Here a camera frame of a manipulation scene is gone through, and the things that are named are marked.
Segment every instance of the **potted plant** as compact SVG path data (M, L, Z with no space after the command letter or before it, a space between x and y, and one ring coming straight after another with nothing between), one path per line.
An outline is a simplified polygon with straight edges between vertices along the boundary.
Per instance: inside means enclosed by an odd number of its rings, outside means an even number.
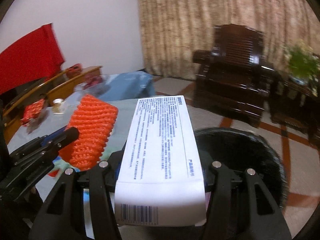
M307 85L309 80L317 78L320 69L319 58L302 40L294 46L285 46L284 57L292 81L299 85Z

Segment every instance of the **barcode number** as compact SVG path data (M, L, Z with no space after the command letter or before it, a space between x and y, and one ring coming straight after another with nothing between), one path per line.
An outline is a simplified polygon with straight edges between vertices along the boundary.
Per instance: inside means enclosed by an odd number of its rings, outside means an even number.
M121 204L121 220L130 224L157 225L158 207Z

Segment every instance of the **curtain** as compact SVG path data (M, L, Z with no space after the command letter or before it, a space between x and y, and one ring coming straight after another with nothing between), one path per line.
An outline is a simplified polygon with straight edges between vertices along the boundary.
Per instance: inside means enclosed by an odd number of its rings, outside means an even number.
M151 74L194 79L194 50L210 50L214 25L264 32L264 56L284 69L283 45L299 39L320 52L320 23L306 0L139 0L144 64Z

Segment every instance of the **green plant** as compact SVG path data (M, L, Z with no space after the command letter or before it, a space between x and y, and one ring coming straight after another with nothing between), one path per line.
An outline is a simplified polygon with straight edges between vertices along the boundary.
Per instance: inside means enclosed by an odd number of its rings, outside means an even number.
M285 47L287 67L297 78L312 78L319 71L319 59L314 56L311 47L300 41L292 47Z

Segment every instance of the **silver bolt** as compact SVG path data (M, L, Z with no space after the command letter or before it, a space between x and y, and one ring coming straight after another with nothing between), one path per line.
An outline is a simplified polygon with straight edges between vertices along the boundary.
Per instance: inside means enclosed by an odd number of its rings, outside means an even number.
M108 163L107 161L99 162L99 166L100 166L101 168L106 168L106 167L108 167L108 165L109 165L109 163Z
M256 174L256 171L254 170L254 169L247 169L247 173L249 174L249 175L254 175L254 174Z
M73 173L73 168L67 168L65 171L64 171L65 174L67 175L71 175Z
M215 168L220 168L221 167L221 162L215 161L212 163L212 166Z

